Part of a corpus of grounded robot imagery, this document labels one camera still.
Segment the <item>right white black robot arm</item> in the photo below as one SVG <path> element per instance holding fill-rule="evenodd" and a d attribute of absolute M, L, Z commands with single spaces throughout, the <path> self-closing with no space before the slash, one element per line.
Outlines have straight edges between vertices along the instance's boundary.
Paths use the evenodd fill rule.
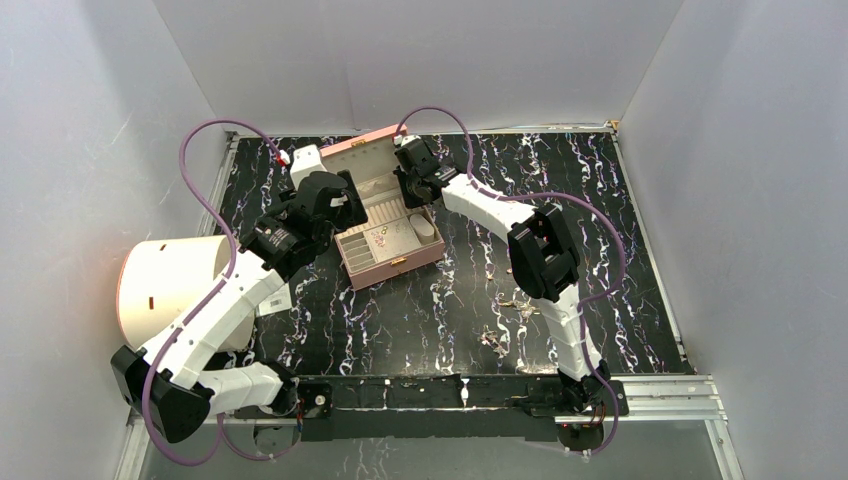
<path fill-rule="evenodd" d="M 590 413 L 603 399 L 609 370 L 581 321 L 580 256 L 562 209 L 508 200 L 476 184 L 452 163 L 438 160 L 418 136 L 397 135 L 392 142 L 399 162 L 394 173 L 407 206 L 442 203 L 507 244 L 514 281 L 535 300 L 556 348 L 562 384 L 558 406 Z"/>

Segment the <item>pink jewelry box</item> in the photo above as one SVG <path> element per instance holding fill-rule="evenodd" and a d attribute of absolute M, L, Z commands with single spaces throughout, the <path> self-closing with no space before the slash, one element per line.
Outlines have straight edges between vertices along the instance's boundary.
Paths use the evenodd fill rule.
<path fill-rule="evenodd" d="M 361 290 L 443 258 L 445 242 L 429 212 L 404 206 L 392 137 L 398 126 L 320 149 L 326 172 L 349 170 L 368 222 L 335 236 L 354 289 Z"/>

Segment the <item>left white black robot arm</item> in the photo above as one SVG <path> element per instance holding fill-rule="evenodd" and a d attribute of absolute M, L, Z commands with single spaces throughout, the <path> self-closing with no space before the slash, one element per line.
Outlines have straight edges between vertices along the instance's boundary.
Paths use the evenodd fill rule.
<path fill-rule="evenodd" d="M 347 170 L 313 171 L 281 198 L 237 242 L 209 293 L 142 347 L 124 346 L 110 360 L 122 396 L 169 443 L 217 414 L 262 407 L 286 416 L 298 408 L 299 380 L 277 362 L 207 367 L 248 314 L 326 252 L 336 234 L 368 220 Z"/>

